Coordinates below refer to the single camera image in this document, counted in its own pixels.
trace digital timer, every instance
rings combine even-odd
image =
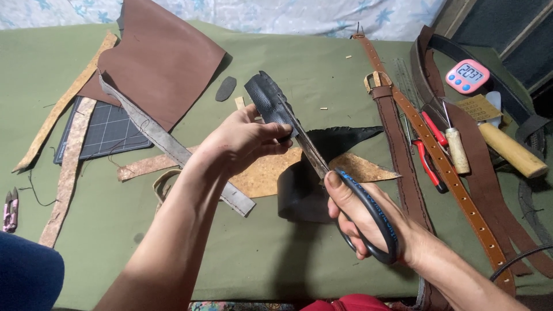
[[[476,91],[489,79],[489,70],[472,59],[460,61],[446,75],[446,82],[461,94]]]

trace green cloth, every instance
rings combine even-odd
[[[332,126],[380,125],[375,103],[363,85],[373,71],[359,42],[347,39],[293,35],[239,34],[192,22],[233,60],[207,88],[172,134],[185,146],[194,146],[236,109],[233,99],[248,94],[241,86],[266,71],[283,89],[305,129]],[[0,128],[2,130],[0,189],[28,187],[28,172],[11,174],[25,155],[51,107],[90,61],[106,29],[114,24],[78,25],[0,32]],[[394,79],[392,58],[403,58],[409,66],[409,42],[374,41],[384,66]],[[491,49],[473,48],[476,55],[518,87]],[[435,55],[442,72],[454,63]],[[238,87],[225,102],[215,93],[226,76],[238,80]],[[447,95],[463,97],[446,86]],[[60,167],[54,165],[67,112],[56,124],[33,169],[33,183],[42,203],[55,199]],[[391,168],[389,149],[380,134],[352,149],[355,154]],[[161,154],[157,148],[116,154],[114,163],[131,162]],[[438,237],[461,254],[485,276],[492,273],[480,243],[451,194],[439,194],[415,158],[419,183]],[[75,196],[55,249],[66,264],[65,284],[58,307],[91,309],[117,277],[140,237],[153,219],[156,198],[152,173],[117,181],[117,167],[107,157],[84,163],[76,183]],[[517,201],[518,179],[498,174],[509,208],[522,219]],[[395,181],[378,183],[396,201]],[[53,205],[40,206],[31,190],[20,191],[19,227],[16,234],[38,241]],[[536,208],[546,227],[553,231],[553,192],[535,194]],[[381,297],[417,294],[418,276],[401,265],[384,266],[373,258],[359,262],[333,225],[292,224],[277,217],[277,198],[255,199],[257,206],[243,218],[220,203],[207,242],[193,299],[294,299],[340,297],[365,293]],[[536,273],[516,279],[519,294],[553,291],[553,281]]]

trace black scissors handle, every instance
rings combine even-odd
[[[384,236],[384,241],[386,242],[386,246],[388,248],[388,252],[381,251],[379,248],[374,246],[369,240],[361,233],[361,230],[355,225],[355,228],[357,229],[357,232],[359,233],[359,237],[361,238],[361,241],[363,241],[363,244],[371,253],[374,258],[376,258],[378,261],[382,263],[386,263],[388,265],[391,265],[392,263],[396,262],[397,256],[398,256],[398,237],[395,234],[394,228],[392,227],[392,224],[389,222],[388,218],[382,212],[382,209],[378,204],[374,201],[374,199],[371,197],[370,194],[351,176],[349,176],[346,172],[344,172],[341,168],[335,168],[334,171],[338,173],[340,178],[342,178],[342,181],[348,186],[353,193],[359,198],[359,200],[363,203],[363,205],[367,208],[369,213],[374,219],[374,222],[376,222],[378,228],[380,229],[380,233]],[[352,221],[351,218],[344,212],[344,215],[349,221]],[[340,229],[340,225],[338,224],[338,221],[336,221],[336,226],[338,227],[338,231],[346,240],[348,245],[351,247],[351,249],[355,252],[357,249],[355,248],[355,245],[351,242],[351,239],[348,235],[346,235],[342,230]]]

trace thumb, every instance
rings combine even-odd
[[[342,181],[342,178],[330,171],[325,176],[325,187],[336,205],[354,222],[363,220],[369,212],[353,191]]]
[[[292,133],[292,126],[287,123],[269,123],[258,125],[258,138],[260,141],[278,139],[288,136]]]

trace cutting mat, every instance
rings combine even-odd
[[[60,164],[63,160],[69,129],[82,98],[81,96],[75,97],[71,115],[56,150],[55,164]],[[129,150],[148,148],[152,145],[152,142],[134,126],[123,108],[99,101],[92,112],[85,136],[85,144],[79,159],[92,159]]]

